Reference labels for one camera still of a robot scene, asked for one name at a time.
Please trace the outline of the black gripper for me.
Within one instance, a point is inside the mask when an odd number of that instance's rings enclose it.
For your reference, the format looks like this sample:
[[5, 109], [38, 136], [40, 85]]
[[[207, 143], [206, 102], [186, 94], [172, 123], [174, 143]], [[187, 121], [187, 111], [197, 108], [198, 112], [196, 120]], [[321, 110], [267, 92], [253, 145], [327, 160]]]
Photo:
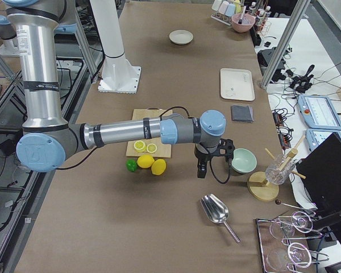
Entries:
[[231, 139], [221, 138], [214, 147], [207, 147], [204, 143], [196, 144], [194, 154], [198, 160], [197, 177], [204, 179], [207, 174], [207, 162], [213, 157], [224, 157], [231, 165], [234, 158], [234, 143]]

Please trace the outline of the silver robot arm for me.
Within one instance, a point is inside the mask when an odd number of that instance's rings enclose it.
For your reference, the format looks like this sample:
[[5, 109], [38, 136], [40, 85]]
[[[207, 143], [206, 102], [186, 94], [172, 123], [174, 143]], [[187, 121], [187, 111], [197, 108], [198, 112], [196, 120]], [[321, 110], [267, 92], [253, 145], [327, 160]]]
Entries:
[[16, 28], [26, 99], [27, 120], [16, 146], [23, 165], [49, 172], [83, 150], [152, 138], [163, 144], [194, 143], [199, 178], [206, 176], [215, 156], [231, 164], [235, 147], [231, 140], [223, 139], [226, 119], [216, 110], [200, 118], [171, 114], [98, 125], [68, 123], [61, 112], [54, 35], [58, 27], [75, 28], [75, 2], [6, 1], [6, 12]]

